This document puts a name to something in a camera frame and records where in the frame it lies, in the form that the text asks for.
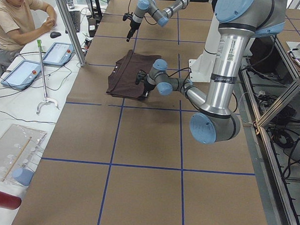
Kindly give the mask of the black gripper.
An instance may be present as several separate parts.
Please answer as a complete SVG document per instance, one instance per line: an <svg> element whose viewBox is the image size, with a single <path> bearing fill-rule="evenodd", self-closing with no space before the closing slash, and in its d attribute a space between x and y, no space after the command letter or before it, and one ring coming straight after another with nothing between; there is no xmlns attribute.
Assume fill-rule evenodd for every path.
<svg viewBox="0 0 300 225"><path fill-rule="evenodd" d="M140 27L140 23L134 21L134 20L131 20L130 22L130 30L128 32L128 35L127 35L127 41L130 41L132 36L134 35L134 33L139 29Z"/></svg>
<svg viewBox="0 0 300 225"><path fill-rule="evenodd" d="M143 97L144 98L148 98L149 97L149 94L150 94L150 91L152 91L154 88L155 88L155 85L154 84L151 84L148 79L146 78L144 80L144 92L143 92Z"/></svg>

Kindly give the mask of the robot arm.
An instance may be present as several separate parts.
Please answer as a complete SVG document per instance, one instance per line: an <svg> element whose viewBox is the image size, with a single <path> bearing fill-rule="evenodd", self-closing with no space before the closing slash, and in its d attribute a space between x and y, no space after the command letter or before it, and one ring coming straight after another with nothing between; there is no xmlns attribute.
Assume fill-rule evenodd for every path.
<svg viewBox="0 0 300 225"><path fill-rule="evenodd" d="M217 0L215 16L219 21L220 42L208 93L204 94L185 78L166 73L167 63L157 59L143 77L144 92L156 88L163 95L179 91L198 109L190 120L195 140L211 144L230 140L240 130L240 122L229 109L240 62L250 38L274 36L284 28L286 0Z"/></svg>
<svg viewBox="0 0 300 225"><path fill-rule="evenodd" d="M135 11L127 12L123 15L123 21L129 19L130 30L127 34L127 42L133 37L134 33L140 28L145 14L149 14L159 26L164 27L169 18L176 12L185 9L189 5L190 0L175 0L172 5L160 10L154 0L138 0Z"/></svg>

